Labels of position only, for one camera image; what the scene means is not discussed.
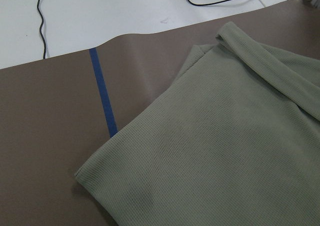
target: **white surface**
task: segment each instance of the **white surface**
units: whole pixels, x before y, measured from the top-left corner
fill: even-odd
[[[40,60],[38,0],[0,0],[0,68]],[[192,0],[207,3],[220,0]],[[96,47],[118,35],[155,33],[249,12],[285,0],[41,0],[47,57]]]

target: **brown surface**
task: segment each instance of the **brown surface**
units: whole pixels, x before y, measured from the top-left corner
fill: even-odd
[[[170,85],[193,44],[215,43],[228,21],[320,59],[320,10],[301,1],[117,37],[97,51],[118,129]],[[73,176],[109,136],[88,50],[0,70],[0,98],[0,225],[115,225]]]

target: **white table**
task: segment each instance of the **white table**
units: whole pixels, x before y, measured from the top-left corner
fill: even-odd
[[[0,0],[0,69],[40,60],[38,0]],[[220,0],[193,0],[209,3]],[[127,33],[155,33],[257,10],[285,0],[41,0],[47,57],[98,46]]]

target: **ribbed fabric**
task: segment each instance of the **ribbed fabric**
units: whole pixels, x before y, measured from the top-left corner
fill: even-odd
[[[320,225],[320,61],[233,23],[76,179],[123,225]]]

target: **blue stripe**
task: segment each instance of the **blue stripe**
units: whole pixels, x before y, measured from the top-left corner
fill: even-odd
[[[92,65],[93,65],[96,83],[99,88],[99,93],[100,93],[101,102],[102,102],[102,106],[103,106],[103,110],[104,110],[106,124],[109,129],[109,135],[110,135],[110,137],[113,137],[118,132],[118,130],[117,130],[115,117],[112,112],[112,108],[111,108],[110,99],[108,96],[104,76],[102,74],[97,50],[95,48],[91,48],[91,49],[89,49],[89,52],[90,52],[90,56],[91,56],[91,61],[92,61]]]

